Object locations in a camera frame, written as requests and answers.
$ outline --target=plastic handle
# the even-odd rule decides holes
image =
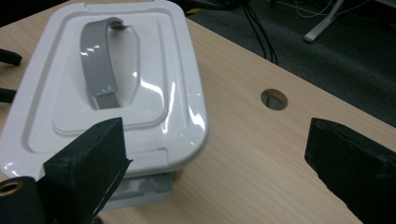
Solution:
[[[107,44],[107,29],[124,29],[123,21],[111,17],[87,23],[81,33],[80,55],[89,94],[99,109],[120,107],[116,79]]]

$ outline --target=white plastic container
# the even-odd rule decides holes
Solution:
[[[126,27],[116,34],[107,31],[120,107],[97,109],[87,91],[79,44],[87,23],[110,17]],[[169,174],[199,154],[208,128],[190,33],[174,3],[78,3],[56,11],[0,137],[2,172],[38,180],[44,161],[93,124],[115,117],[123,119],[127,156],[134,161],[105,208],[151,203],[172,193]]]

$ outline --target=table surface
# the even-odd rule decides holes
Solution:
[[[0,63],[0,85],[17,90],[50,15],[57,7],[0,28],[0,49],[20,66]],[[131,2],[87,0],[103,4]],[[106,223],[361,223],[304,160],[310,120],[329,119],[396,151],[396,129],[189,21],[203,82],[209,135],[165,200],[106,210]],[[276,111],[264,90],[282,91]],[[0,104],[0,130],[10,109]],[[6,177],[0,174],[0,180]]]

